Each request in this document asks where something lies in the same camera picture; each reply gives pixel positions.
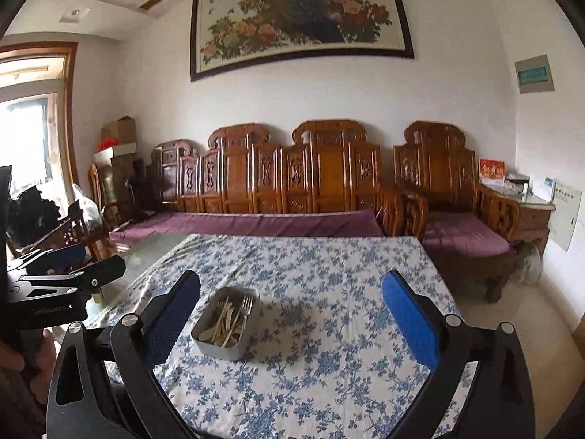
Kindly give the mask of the person's left hand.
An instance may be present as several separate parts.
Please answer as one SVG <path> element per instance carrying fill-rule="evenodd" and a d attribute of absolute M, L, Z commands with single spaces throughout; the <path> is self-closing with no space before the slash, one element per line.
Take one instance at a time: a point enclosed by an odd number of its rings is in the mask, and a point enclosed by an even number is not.
<path fill-rule="evenodd" d="M 55 342 L 53 332 L 44 329 L 39 346 L 27 354 L 21 354 L 4 342 L 1 343 L 1 367 L 17 373 L 26 372 L 30 377 L 25 380 L 26 385 L 36 401 L 43 405 L 48 402 L 50 382 L 57 362 Z"/>

